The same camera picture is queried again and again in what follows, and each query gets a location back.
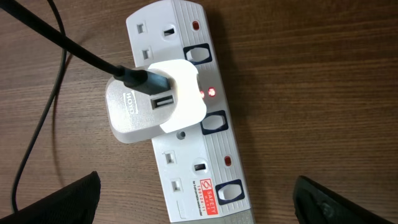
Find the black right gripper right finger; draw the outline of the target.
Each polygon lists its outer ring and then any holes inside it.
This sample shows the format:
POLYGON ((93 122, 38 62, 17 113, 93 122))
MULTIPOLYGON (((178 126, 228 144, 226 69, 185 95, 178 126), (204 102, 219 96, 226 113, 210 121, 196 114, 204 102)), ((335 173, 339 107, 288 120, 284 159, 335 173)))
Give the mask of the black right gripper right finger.
POLYGON ((293 201, 300 224, 393 224, 303 175, 293 201))

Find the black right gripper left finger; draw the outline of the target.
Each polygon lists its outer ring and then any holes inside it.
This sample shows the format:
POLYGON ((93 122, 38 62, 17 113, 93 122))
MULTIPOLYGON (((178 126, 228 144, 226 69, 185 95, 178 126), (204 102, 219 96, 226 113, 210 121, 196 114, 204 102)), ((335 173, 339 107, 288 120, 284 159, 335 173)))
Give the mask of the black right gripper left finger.
POLYGON ((92 173, 1 218, 1 224, 92 224, 100 200, 101 181, 92 173))

